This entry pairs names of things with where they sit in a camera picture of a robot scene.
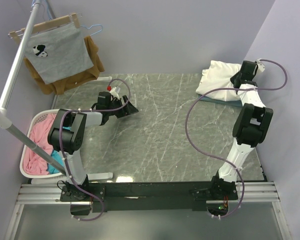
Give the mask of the white coca-cola t-shirt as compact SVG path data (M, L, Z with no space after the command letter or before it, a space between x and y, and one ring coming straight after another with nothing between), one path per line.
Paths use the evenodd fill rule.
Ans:
M233 88L230 78L241 69L239 63L226 63L217 60L211 60L208 69L202 70L202 77L195 92L203 95L208 91L219 88ZM234 90L218 90L207 95L212 100L223 102L240 101L239 96Z

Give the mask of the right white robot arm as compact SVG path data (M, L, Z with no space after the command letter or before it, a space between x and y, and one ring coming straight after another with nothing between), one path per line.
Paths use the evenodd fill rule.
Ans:
M265 140L274 111L266 107L256 90L253 78L259 66L256 62L243 61L240 70L230 78L239 96L242 109L233 126L234 141L227 156L227 161L212 178L209 193L212 198L220 200L235 190L238 172L255 147Z

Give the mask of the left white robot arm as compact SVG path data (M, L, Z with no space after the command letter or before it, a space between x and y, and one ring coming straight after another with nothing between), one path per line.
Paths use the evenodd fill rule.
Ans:
M66 156L66 160L62 161L66 163L64 169L67 180L62 189L65 195L74 196L78 201L84 201L90 195L89 178L83 169L80 155L85 128L103 126L111 116L119 119L138 112L126 95L119 97L108 91L98 94L97 102L91 106L89 112L68 112L62 108L58 110L47 141L58 154Z

